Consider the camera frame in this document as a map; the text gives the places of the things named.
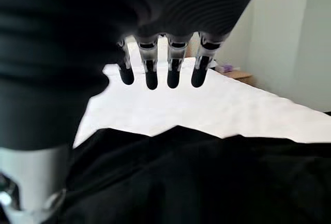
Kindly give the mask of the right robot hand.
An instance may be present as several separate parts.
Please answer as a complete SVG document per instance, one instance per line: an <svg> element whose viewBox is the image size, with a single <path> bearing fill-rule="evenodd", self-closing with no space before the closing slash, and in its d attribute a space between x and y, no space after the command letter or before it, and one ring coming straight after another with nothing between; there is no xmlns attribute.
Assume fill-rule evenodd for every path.
<svg viewBox="0 0 331 224"><path fill-rule="evenodd" d="M44 223L62 206L71 147L91 97L116 64L134 77L125 38L138 44L146 84L157 81L157 40L168 38L168 86L200 34L191 83L250 0L1 0L1 206L11 223Z"/></svg>

